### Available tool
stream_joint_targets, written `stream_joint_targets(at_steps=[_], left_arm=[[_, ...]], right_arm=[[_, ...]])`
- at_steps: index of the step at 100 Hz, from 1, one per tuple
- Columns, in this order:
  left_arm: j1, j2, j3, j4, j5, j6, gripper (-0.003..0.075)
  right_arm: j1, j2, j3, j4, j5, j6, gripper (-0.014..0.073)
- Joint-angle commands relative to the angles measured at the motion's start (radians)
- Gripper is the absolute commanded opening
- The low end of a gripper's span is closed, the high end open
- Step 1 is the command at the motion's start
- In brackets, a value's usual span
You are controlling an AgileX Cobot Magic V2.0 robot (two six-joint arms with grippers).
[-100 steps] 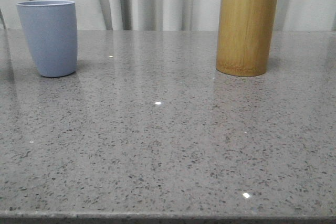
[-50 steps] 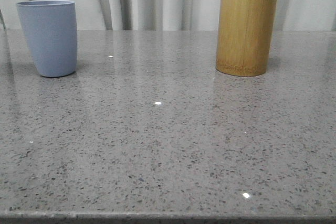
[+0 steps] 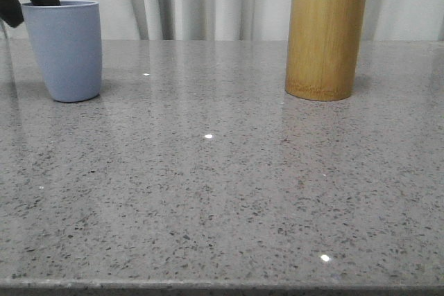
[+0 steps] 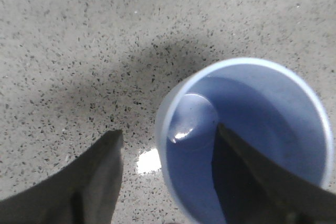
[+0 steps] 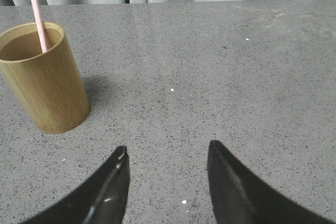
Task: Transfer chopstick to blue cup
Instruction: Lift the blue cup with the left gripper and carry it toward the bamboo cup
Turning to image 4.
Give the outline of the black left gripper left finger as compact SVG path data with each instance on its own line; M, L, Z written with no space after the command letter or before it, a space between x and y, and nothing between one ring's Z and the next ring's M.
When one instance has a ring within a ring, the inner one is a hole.
M121 130L107 131L61 171L1 200L1 223L110 223L123 162Z

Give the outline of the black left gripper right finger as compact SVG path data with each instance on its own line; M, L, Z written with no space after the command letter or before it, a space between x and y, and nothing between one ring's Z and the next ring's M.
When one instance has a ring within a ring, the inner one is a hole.
M216 134L227 143L266 192L286 223L335 223L335 194L328 192L290 171L257 151L224 124Z

